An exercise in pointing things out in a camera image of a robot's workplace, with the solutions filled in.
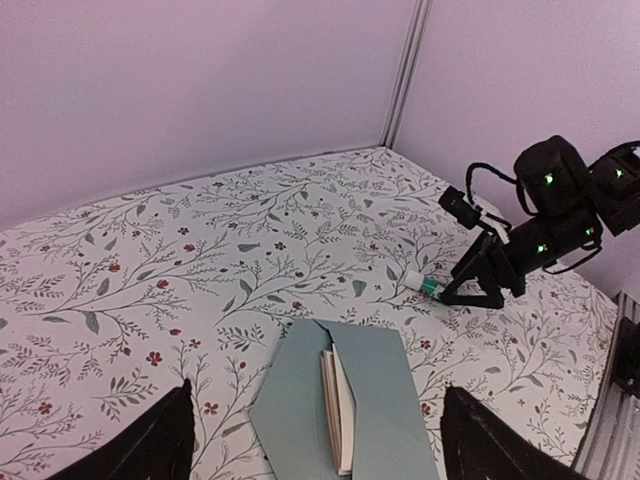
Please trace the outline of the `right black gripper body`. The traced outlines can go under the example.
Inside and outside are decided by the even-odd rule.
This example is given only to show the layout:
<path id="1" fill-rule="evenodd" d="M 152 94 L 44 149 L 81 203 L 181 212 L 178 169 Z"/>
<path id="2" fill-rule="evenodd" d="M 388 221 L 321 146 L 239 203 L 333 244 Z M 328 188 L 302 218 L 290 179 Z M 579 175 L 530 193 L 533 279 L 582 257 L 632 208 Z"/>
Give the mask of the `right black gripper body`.
<path id="1" fill-rule="evenodd" d="M 556 217 L 537 216 L 503 236 L 486 249 L 497 284 L 519 297 L 525 277 L 538 269 L 550 275 L 567 273 L 602 251 L 603 226 L 588 207 Z"/>

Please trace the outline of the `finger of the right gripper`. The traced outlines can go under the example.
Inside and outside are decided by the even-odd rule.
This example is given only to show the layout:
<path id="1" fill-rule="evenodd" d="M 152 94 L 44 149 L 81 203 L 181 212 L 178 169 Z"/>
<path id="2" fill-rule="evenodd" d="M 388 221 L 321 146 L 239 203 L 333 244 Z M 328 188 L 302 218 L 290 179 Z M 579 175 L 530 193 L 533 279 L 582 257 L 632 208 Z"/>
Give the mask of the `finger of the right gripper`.
<path id="1" fill-rule="evenodd" d="M 500 245 L 497 235 L 480 234 L 451 270 L 453 278 L 498 279 L 495 260 L 496 246 Z"/>
<path id="2" fill-rule="evenodd" d="M 460 261 L 451 271 L 452 279 L 439 294 L 439 300 L 449 306 L 469 306 L 486 309 L 501 309 L 503 295 L 493 268 L 486 259 Z M 461 293 L 460 289 L 474 280 L 478 293 Z"/>

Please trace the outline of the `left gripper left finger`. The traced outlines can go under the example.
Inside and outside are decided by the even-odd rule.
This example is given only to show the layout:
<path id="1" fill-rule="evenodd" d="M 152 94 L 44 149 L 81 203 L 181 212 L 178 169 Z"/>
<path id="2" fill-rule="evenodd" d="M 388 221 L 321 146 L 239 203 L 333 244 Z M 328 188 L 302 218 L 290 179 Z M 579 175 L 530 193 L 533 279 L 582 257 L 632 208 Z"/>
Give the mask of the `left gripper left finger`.
<path id="1" fill-rule="evenodd" d="M 191 389 L 185 380 L 111 441 L 52 478 L 188 479 L 195 445 Z"/>

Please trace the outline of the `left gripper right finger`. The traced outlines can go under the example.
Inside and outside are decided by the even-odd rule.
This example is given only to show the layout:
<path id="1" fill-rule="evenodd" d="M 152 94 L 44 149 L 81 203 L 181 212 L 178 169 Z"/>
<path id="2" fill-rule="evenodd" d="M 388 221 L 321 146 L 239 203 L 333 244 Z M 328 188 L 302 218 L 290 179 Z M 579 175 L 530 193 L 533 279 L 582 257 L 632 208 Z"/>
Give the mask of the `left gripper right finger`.
<path id="1" fill-rule="evenodd" d="M 440 433 L 449 480 L 583 478 L 531 445 L 461 387 L 446 388 Z"/>

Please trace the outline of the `green white glue stick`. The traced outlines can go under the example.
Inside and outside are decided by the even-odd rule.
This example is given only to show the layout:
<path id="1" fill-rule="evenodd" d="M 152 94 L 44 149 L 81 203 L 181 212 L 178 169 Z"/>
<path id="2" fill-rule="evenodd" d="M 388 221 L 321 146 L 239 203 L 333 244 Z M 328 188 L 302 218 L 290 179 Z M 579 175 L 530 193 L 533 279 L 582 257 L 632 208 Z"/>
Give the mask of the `green white glue stick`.
<path id="1" fill-rule="evenodd" d="M 403 285 L 431 298 L 438 298 L 445 289 L 441 282 L 413 270 L 406 272 L 403 277 Z"/>

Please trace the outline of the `teal blue envelope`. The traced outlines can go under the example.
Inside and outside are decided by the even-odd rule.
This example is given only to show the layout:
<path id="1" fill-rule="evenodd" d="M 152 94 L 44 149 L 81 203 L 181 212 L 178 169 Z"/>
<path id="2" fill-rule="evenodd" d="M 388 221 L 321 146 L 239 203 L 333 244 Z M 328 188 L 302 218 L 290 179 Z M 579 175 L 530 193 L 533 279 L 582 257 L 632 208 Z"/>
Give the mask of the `teal blue envelope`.
<path id="1" fill-rule="evenodd" d="M 250 419 L 278 479 L 435 479 L 398 331 L 297 320 Z"/>

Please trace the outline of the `beige letter paper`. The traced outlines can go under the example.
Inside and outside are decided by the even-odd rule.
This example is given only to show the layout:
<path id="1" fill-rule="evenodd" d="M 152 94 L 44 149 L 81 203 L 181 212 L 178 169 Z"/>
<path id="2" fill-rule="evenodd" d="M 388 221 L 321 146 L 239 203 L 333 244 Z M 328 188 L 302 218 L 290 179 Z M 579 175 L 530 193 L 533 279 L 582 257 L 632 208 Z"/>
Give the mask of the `beige letter paper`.
<path id="1" fill-rule="evenodd" d="M 351 475 L 355 455 L 355 399 L 335 344 L 320 357 L 330 449 L 340 476 Z"/>

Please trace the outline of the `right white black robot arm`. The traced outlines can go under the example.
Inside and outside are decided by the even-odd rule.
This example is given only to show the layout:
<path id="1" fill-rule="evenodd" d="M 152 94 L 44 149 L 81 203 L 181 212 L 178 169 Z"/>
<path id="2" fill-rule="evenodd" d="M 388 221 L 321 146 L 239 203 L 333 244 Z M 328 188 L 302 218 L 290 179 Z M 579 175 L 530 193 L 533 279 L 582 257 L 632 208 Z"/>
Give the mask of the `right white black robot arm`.
<path id="1" fill-rule="evenodd" d="M 541 269 L 555 275 L 557 261 L 578 249 L 592 259 L 602 235 L 618 236 L 639 224 L 639 144 L 612 148 L 587 165 L 559 135 L 524 150 L 510 184 L 529 220 L 517 227 L 482 210 L 472 191 L 448 187 L 440 206 L 465 228 L 482 232 L 437 295 L 446 305 L 500 309 L 503 290 L 524 294 L 526 277 Z"/>

